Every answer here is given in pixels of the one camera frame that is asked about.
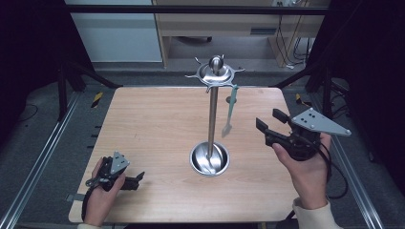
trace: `stand base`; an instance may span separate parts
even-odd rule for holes
[[[218,176],[229,166],[229,152],[224,145],[214,142],[212,156],[208,158],[208,142],[204,141],[191,150],[190,164],[197,173],[203,176]]]

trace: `wooden table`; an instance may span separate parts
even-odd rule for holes
[[[192,148],[208,138],[209,94],[200,88],[120,88],[105,117],[78,193],[102,156],[120,151],[131,164],[125,173],[145,176],[137,191],[121,191],[109,222],[260,222],[284,219],[297,196],[287,169],[256,129],[259,117],[279,133],[289,127],[272,117],[288,114],[274,88],[240,88],[229,135],[222,138],[230,88],[220,88],[215,141],[230,154],[217,177],[199,175],[189,162]],[[69,219],[81,222],[80,201]]]

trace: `white cabinet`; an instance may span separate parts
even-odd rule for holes
[[[151,5],[150,0],[65,0],[67,5]],[[92,62],[161,62],[152,13],[72,13]]]

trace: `white sleeve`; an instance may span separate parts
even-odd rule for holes
[[[96,226],[88,225],[85,223],[80,223],[80,224],[78,224],[77,229],[101,229],[101,227],[96,227]]]
[[[300,229],[342,229],[334,221],[329,202],[325,207],[307,210],[300,206],[300,199],[297,198],[293,201],[292,209],[297,216]]]

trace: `black curtain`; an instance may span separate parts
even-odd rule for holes
[[[30,92],[57,81],[60,66],[75,62],[94,71],[63,0],[2,0],[0,4],[0,144],[24,111]],[[79,73],[70,72],[77,82]]]
[[[348,103],[370,155],[385,164],[405,195],[402,145],[405,142],[402,132],[405,129],[402,99],[405,92],[405,3],[402,0],[353,2],[361,2],[361,5],[328,53],[324,67],[330,69],[332,77],[348,81]],[[335,31],[343,25],[343,21],[326,19],[316,39],[318,53],[311,54],[313,62],[319,61],[322,48],[326,47],[323,44],[329,44]],[[321,74],[312,75],[309,83],[316,85],[323,77]]]

